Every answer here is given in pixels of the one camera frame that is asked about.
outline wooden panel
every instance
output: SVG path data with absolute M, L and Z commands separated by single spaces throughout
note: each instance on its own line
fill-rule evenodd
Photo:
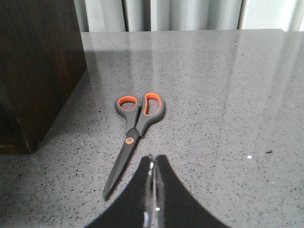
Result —
M 0 104 L 19 150 L 33 152 L 86 69 L 75 5 L 5 0 L 0 15 Z

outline speckled stone surface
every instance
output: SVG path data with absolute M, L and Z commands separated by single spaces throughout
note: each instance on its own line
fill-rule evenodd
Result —
M 185 187 L 231 227 L 304 227 L 303 32 L 82 39 L 88 71 L 38 151 L 0 155 L 0 227 L 81 228 L 149 153 L 167 155 Z M 165 117 L 139 142 L 106 202 L 102 190 L 124 140 L 114 101 L 148 91 L 164 98 Z

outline black scissor handle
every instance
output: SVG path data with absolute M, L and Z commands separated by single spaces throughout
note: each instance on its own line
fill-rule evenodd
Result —
M 122 108 L 122 104 L 126 102 L 135 103 L 135 106 L 132 110 L 126 110 Z M 142 103 L 135 96 L 122 96 L 115 101 L 115 109 L 116 111 L 126 120 L 126 132 L 135 128 L 139 112 L 141 110 Z
M 149 99 L 155 99 L 159 103 L 158 111 L 151 115 L 148 114 L 148 108 L 149 108 L 148 100 Z M 138 131 L 138 133 L 141 137 L 145 134 L 149 125 L 162 119 L 162 117 L 165 113 L 165 103 L 164 103 L 163 99 L 161 98 L 161 96 L 159 96 L 157 93 L 146 93 L 143 96 L 142 105 L 143 105 L 142 111 L 139 115 L 137 125 L 136 125 L 136 130 Z

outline scissors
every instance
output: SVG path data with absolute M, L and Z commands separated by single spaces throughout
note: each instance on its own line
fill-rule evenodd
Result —
M 154 114 L 148 114 L 149 99 L 155 99 L 159 103 L 159 109 Z M 126 110 L 122 107 L 122 104 L 126 102 L 132 102 L 135 105 L 131 110 Z M 143 96 L 142 103 L 135 96 L 122 96 L 115 101 L 115 109 L 126 119 L 126 138 L 105 184 L 104 199 L 108 197 L 119 180 L 139 139 L 144 136 L 149 125 L 162 119 L 165 112 L 165 104 L 161 96 L 150 92 Z

